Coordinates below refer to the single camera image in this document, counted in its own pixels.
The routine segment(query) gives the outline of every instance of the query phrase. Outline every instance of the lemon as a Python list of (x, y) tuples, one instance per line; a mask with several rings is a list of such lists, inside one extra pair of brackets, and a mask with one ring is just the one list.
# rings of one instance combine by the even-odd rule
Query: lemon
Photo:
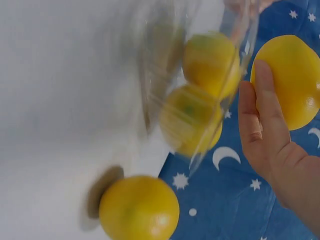
[(221, 120), (218, 101), (187, 84), (168, 95), (159, 125), (166, 142), (176, 152), (192, 157), (214, 147), (222, 132)]
[(222, 33), (194, 35), (182, 58), (185, 79), (215, 98), (233, 96), (240, 81), (239, 51)]
[[(289, 130), (307, 125), (317, 114), (320, 88), (320, 59), (295, 35), (271, 39), (255, 60), (266, 61), (273, 73), (274, 87)], [(255, 84), (254, 63), (251, 82)]]
[(168, 240), (179, 219), (174, 191), (161, 179), (133, 176), (103, 194), (99, 219), (112, 240)]

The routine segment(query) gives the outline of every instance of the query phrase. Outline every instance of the blue tablecloth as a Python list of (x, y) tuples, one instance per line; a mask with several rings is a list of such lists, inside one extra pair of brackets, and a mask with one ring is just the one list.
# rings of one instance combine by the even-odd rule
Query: blue tablecloth
[[(274, 3), (260, 16), (254, 55), (268, 40), (295, 34), (320, 54), (320, 0)], [(249, 80), (252, 62), (246, 80)], [(292, 140), (309, 154), (320, 155), (320, 115), (292, 131)], [(159, 177), (175, 191), (180, 219), (171, 240), (315, 240), (288, 209), (280, 206), (271, 187), (251, 168), (241, 147), (238, 96), (224, 119), (216, 146), (188, 178), (189, 166), (169, 154)]]

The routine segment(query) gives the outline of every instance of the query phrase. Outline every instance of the human hand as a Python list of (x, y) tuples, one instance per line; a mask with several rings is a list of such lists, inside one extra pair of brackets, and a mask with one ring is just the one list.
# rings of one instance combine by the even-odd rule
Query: human hand
[(252, 168), (320, 236), (320, 158), (291, 141), (272, 70), (264, 61), (255, 61), (255, 88), (248, 81), (239, 85), (238, 121), (243, 153)]
[[(278, 1), (280, 0), (261, 0), (260, 6), (259, 6), (259, 13), (262, 13), (263, 10), (265, 10), (274, 2), (278, 2)], [(224, 0), (224, 3), (233, 11), (241, 12), (244, 7), (245, 0)], [(250, 0), (250, 6), (249, 6), (250, 12), (255, 11), (256, 6), (257, 6), (257, 0)]]

